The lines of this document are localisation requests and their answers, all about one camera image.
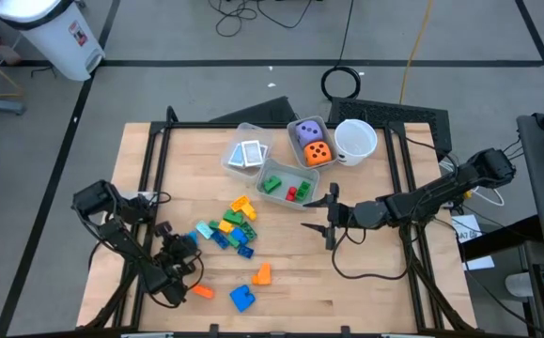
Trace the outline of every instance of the concrete floor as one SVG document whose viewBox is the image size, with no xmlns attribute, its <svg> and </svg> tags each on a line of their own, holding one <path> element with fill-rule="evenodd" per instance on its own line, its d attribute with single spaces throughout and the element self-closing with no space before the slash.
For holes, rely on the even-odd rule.
<svg viewBox="0 0 544 338">
<path fill-rule="evenodd" d="M 98 36 L 117 0 L 87 1 L 84 14 Z M 544 1 L 526 0 L 544 42 Z M 236 6 L 233 1 L 229 6 Z M 270 15 L 290 23 L 306 2 L 265 1 Z M 345 59 L 407 59 L 426 3 L 416 0 L 356 1 Z M 105 51 L 108 60 L 328 60 L 338 57 L 348 2 L 314 2 L 299 27 L 281 28 L 260 16 L 243 23 L 234 38 L 215 33 L 220 15 L 206 1 L 120 1 Z M 220 29 L 234 29 L 230 20 Z M 16 32 L 0 26 L 6 41 Z M 27 60 L 43 56 L 27 41 L 17 50 Z M 514 1 L 436 0 L 416 59 L 541 61 Z M 5 68 L 24 88 L 27 113 L 0 114 L 0 313 L 19 265 L 23 248 L 53 172 L 64 134 L 78 123 L 67 162 L 8 334 L 71 330 L 87 275 L 93 239 L 70 211 L 74 192 L 100 178 L 109 178 L 123 125 L 161 120 L 173 105 L 182 121 L 206 121 L 243 107 L 288 96 L 300 116 L 327 117 L 330 103 L 319 90 L 328 67 L 103 67 L 94 78 L 81 119 L 70 118 L 82 88 L 34 68 Z M 467 159 L 478 149 L 503 147 L 516 139 L 515 118 L 544 112 L 544 67 L 414 67 L 405 104 L 446 109 L 454 153 Z M 402 67 L 355 67 L 362 76 L 363 100 L 398 102 Z M 349 77 L 331 76 L 329 89 L 347 95 Z M 0 78 L 0 93 L 10 91 Z M 502 223 L 534 214 L 535 206 L 524 160 L 519 175 L 500 191 L 505 207 L 473 199 L 470 206 Z M 477 273 L 503 299 L 503 278 L 520 263 L 516 252 L 495 257 L 497 267 Z M 524 334 L 525 327 L 470 284 L 479 326 L 500 333 Z M 521 312 L 521 306 L 508 306 Z"/>
</svg>

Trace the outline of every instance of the purple dice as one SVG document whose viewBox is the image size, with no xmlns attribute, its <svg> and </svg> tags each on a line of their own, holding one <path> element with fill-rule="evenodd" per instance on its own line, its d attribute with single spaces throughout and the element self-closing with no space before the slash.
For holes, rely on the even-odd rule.
<svg viewBox="0 0 544 338">
<path fill-rule="evenodd" d="M 301 147 L 305 147 L 312 142 L 323 141 L 324 135 L 316 121 L 304 121 L 297 126 L 297 140 Z"/>
</svg>

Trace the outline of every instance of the green toy block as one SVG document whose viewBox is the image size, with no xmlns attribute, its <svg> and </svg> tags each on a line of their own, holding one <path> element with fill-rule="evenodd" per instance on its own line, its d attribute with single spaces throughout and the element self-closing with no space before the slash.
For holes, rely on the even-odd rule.
<svg viewBox="0 0 544 338">
<path fill-rule="evenodd" d="M 242 230 L 244 235 L 246 235 L 249 240 L 253 240 L 256 238 L 256 232 L 247 221 L 243 222 L 241 225 L 239 225 L 239 228 Z"/>
<path fill-rule="evenodd" d="M 263 181 L 263 190 L 266 193 L 273 192 L 276 188 L 278 188 L 282 184 L 282 181 L 277 176 L 270 176 L 268 179 Z"/>
<path fill-rule="evenodd" d="M 299 190 L 297 190 L 297 193 L 295 194 L 297 201 L 304 200 L 307 194 L 309 193 L 310 188 L 311 188 L 311 184 L 303 181 L 301 183 L 301 186 L 299 187 Z"/>
<path fill-rule="evenodd" d="M 211 228 L 213 230 L 219 230 L 219 222 L 217 222 L 217 221 L 209 222 L 209 228 Z"/>
<path fill-rule="evenodd" d="M 234 239 L 232 236 L 227 235 L 225 237 L 227 238 L 227 241 L 230 242 L 230 245 L 233 246 L 234 248 L 238 248 L 241 246 L 241 243 L 237 241 L 236 239 Z"/>
<path fill-rule="evenodd" d="M 242 224 L 244 219 L 242 214 L 239 212 L 234 212 L 232 209 L 228 209 L 224 214 L 224 220 L 234 224 Z"/>
</svg>

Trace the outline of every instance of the wooden tabletop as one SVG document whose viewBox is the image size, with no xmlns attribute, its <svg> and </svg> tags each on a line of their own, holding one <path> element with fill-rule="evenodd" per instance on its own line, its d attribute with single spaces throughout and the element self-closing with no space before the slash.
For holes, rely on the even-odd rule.
<svg viewBox="0 0 544 338">
<path fill-rule="evenodd" d="M 121 192 L 138 189 L 149 124 L 127 124 L 117 156 L 112 182 Z M 407 124 L 408 137 L 432 144 L 427 124 Z M 271 157 L 288 165 L 297 165 L 286 130 L 273 130 Z M 253 185 L 225 174 L 220 156 L 234 130 L 173 129 L 169 144 L 163 191 L 172 196 L 170 203 L 159 206 L 158 222 L 169 221 L 174 230 L 186 233 L 200 220 L 219 220 L 229 204 L 247 194 L 257 212 L 252 222 L 258 238 L 249 244 L 255 254 L 251 260 L 238 256 L 234 249 L 221 250 L 212 240 L 201 238 L 205 273 L 202 284 L 215 290 L 215 298 L 207 300 L 189 293 L 178 309 L 164 309 L 144 298 L 140 330 L 208 331 L 219 324 L 221 331 L 288 331 L 338 332 L 348 325 L 353 332 L 416 332 L 407 278 L 385 281 L 374 278 L 346 280 L 331 264 L 331 252 L 324 250 L 320 234 L 300 226 L 301 222 L 326 224 L 326 209 L 296 211 L 262 201 Z M 321 172 L 315 199 L 329 189 L 330 182 L 340 186 L 340 202 L 353 206 L 357 202 L 393 193 L 382 131 L 379 144 L 368 159 L 354 167 L 336 164 Z M 161 137 L 155 149 L 159 149 Z M 398 142 L 396 146 L 403 190 L 407 182 Z M 439 177 L 433 150 L 409 144 L 415 181 L 418 186 Z M 158 158 L 157 151 L 153 159 Z M 149 182 L 154 180 L 151 166 Z M 448 212 L 437 218 L 451 222 Z M 352 231 L 354 238 L 362 233 Z M 452 306 L 469 324 L 475 326 L 474 312 L 465 281 L 459 250 L 452 229 L 440 223 L 427 227 L 437 286 Z M 155 238 L 152 252 L 161 242 Z M 251 285 L 261 263 L 272 266 L 272 285 Z M 344 241 L 336 254 L 337 265 L 347 274 L 375 272 L 398 275 L 405 268 L 401 241 L 396 229 L 384 227 L 368 231 L 364 244 L 356 246 Z M 97 250 L 88 275 L 78 325 L 92 319 L 109 299 L 117 284 L 123 260 L 104 248 Z M 199 271 L 185 278 L 191 284 Z M 239 314 L 229 292 L 248 284 L 256 302 Z M 426 323 L 432 327 L 427 292 L 420 284 Z M 124 324 L 129 324 L 134 288 L 128 293 Z"/>
</svg>

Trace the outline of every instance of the white paper cup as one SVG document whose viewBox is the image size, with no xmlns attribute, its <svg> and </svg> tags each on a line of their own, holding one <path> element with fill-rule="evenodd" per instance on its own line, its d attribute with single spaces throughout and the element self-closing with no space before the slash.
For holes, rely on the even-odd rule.
<svg viewBox="0 0 544 338">
<path fill-rule="evenodd" d="M 370 156 L 378 144 L 374 129 L 362 120 L 346 119 L 334 132 L 338 161 L 347 166 L 359 164 Z"/>
</svg>

